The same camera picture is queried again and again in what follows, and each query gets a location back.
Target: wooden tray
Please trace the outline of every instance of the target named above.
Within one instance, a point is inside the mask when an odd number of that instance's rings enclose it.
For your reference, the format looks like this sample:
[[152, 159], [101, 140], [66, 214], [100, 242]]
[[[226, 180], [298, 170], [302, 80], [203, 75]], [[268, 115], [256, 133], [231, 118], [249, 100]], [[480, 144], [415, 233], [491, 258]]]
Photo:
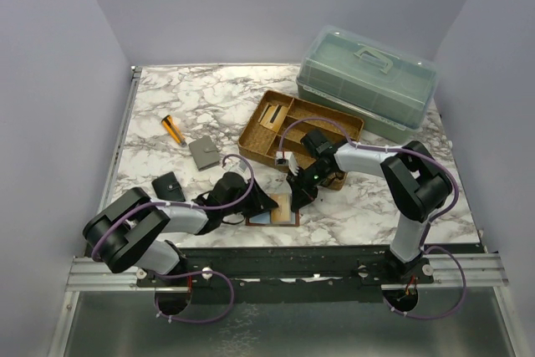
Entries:
[[[288, 107], [288, 113], [278, 132], [271, 131], [258, 123], [267, 104]], [[344, 127], [353, 140], [359, 139], [360, 132], [364, 127], [364, 122], [359, 117], [269, 90], [260, 100], [245, 130], [237, 141], [240, 155], [280, 171], [288, 172], [287, 167], [275, 166], [275, 153], [278, 149], [278, 143], [281, 140], [281, 134], [290, 124], [305, 117], [325, 117], [334, 120]], [[334, 143], [344, 139], [339, 129], [325, 121], [306, 121], [291, 129], [284, 139], [283, 148], [293, 152], [298, 164], [303, 168], [312, 165], [315, 159], [308, 155], [300, 140], [310, 130], [317, 128], [321, 129], [325, 136]], [[338, 179], [333, 175], [329, 188], [340, 190], [344, 185], [346, 176], [347, 173], [344, 174], [344, 178]]]

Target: white marble surface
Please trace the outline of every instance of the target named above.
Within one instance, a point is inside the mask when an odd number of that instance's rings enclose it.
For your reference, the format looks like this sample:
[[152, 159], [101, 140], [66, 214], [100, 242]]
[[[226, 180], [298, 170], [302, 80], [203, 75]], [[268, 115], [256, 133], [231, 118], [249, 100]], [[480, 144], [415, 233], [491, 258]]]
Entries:
[[[181, 128], [188, 141], [209, 135], [222, 155], [237, 153], [237, 139], [267, 89], [297, 96], [296, 65], [203, 65], [144, 68], [130, 118], [115, 183], [114, 198], [132, 186], [154, 195], [150, 182], [174, 171], [191, 199], [209, 191], [224, 170], [197, 171], [189, 149], [180, 147], [161, 125], [165, 115]], [[456, 177], [441, 119], [434, 105], [416, 140], [444, 163]], [[364, 132], [368, 144], [389, 141]], [[289, 191], [284, 174], [253, 162], [265, 192]], [[301, 210], [300, 227], [222, 225], [204, 236], [167, 233], [181, 247], [266, 247], [365, 245], [389, 243], [398, 212], [383, 179], [349, 173], [341, 191], [321, 188], [316, 202]], [[464, 192], [455, 209], [433, 223], [427, 242], [478, 242]]]

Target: storage box handle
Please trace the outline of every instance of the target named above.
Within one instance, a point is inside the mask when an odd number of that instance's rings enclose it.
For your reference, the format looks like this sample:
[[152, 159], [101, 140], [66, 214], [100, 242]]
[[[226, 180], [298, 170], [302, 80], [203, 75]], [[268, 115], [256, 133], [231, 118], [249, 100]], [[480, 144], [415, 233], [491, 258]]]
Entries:
[[[373, 58], [363, 57], [364, 54], [370, 54]], [[390, 69], [392, 69], [392, 66], [394, 65], [392, 60], [385, 57], [381, 52], [378, 52], [376, 49], [370, 48], [368, 46], [363, 46], [358, 52], [355, 52], [354, 55], [362, 61], [372, 63], [375, 65], [380, 64], [384, 66], [380, 71], [385, 74], [388, 74], [388, 72], [390, 71]]]

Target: teal plastic storage box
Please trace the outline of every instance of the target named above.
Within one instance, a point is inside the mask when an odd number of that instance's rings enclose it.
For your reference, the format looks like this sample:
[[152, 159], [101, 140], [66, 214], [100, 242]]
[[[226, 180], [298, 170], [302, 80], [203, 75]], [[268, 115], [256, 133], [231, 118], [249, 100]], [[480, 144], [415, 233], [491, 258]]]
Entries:
[[438, 75], [431, 62], [328, 26], [305, 55], [297, 82], [299, 97], [358, 115], [365, 130], [402, 142], [421, 126]]

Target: gray wall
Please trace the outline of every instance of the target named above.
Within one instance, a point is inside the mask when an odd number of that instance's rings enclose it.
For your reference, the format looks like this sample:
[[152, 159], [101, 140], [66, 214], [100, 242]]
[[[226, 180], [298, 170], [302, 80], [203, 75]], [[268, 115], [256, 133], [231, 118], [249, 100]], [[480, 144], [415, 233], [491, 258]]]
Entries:
[[436, 99], [476, 224], [502, 255], [535, 351], [535, 0], [467, 0]]
[[327, 23], [432, 58], [465, 0], [98, 0], [133, 64], [296, 62]]
[[46, 355], [130, 82], [95, 0], [0, 0], [0, 350]]

